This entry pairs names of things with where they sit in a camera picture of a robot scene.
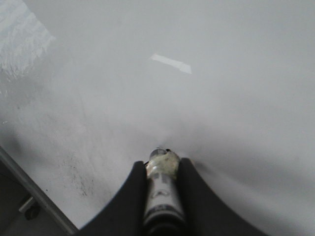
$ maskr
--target gray metal bar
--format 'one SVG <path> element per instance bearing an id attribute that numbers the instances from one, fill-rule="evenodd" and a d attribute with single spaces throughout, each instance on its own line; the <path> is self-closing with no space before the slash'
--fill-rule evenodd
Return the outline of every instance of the gray metal bar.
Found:
<path id="1" fill-rule="evenodd" d="M 78 231 L 77 227 L 53 203 L 53 201 L 38 187 L 38 185 L 23 171 L 23 169 L 0 147 L 0 161 L 12 172 L 17 180 L 34 197 L 38 204 L 54 219 L 66 232 L 72 235 Z"/>
<path id="2" fill-rule="evenodd" d="M 36 203 L 35 198 L 30 197 L 30 198 L 19 208 L 19 212 L 25 213 L 34 203 Z"/>

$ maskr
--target spray can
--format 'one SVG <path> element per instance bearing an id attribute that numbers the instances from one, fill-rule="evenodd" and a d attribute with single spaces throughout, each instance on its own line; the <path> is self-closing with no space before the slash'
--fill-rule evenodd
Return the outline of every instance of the spray can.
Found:
<path id="1" fill-rule="evenodd" d="M 185 235 L 185 215 L 176 187 L 179 157 L 171 150 L 152 151 L 146 165 L 148 194 L 144 213 L 147 236 Z"/>

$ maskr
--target black holder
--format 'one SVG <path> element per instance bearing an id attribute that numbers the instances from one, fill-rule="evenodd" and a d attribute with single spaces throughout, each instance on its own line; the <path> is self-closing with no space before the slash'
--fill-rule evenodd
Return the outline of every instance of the black holder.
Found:
<path id="1" fill-rule="evenodd" d="M 266 236 L 220 200 L 188 158 L 180 161 L 177 185 L 188 235 Z M 146 169 L 138 161 L 112 201 L 76 236 L 142 236 L 146 194 Z"/>

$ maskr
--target metal frame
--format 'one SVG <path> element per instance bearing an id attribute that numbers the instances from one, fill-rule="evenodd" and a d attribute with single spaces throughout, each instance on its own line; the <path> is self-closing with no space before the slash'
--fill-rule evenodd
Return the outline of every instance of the metal frame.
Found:
<path id="1" fill-rule="evenodd" d="M 65 231 L 67 235 L 73 235 L 78 232 L 78 228 L 1 146 L 0 161 L 11 171 L 11 173 L 17 178 L 23 187 L 25 187 L 29 194 L 31 194 L 38 204 L 53 218 L 53 220 Z"/>

